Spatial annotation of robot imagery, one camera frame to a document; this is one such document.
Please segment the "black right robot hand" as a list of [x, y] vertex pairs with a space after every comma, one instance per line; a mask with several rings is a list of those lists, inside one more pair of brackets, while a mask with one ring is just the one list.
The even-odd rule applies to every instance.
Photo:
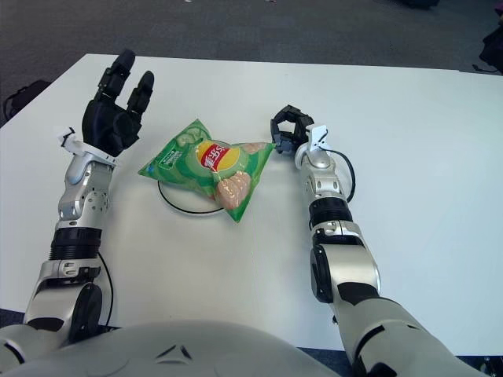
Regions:
[[[294, 130], [292, 132], [280, 130], [279, 124], [283, 122], [293, 123]], [[300, 109], [291, 105], [282, 108], [270, 120], [270, 133], [277, 153], [295, 154], [298, 147], [308, 141], [306, 130], [312, 124], [314, 120]]]

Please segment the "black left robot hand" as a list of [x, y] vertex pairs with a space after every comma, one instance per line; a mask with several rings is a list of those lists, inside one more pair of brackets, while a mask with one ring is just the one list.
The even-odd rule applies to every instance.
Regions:
[[131, 92], [127, 106], [121, 108], [116, 103], [135, 57], [132, 50], [125, 49], [105, 69], [82, 120], [83, 141], [113, 157], [119, 156], [139, 139], [141, 118], [153, 92], [154, 74], [146, 71]]

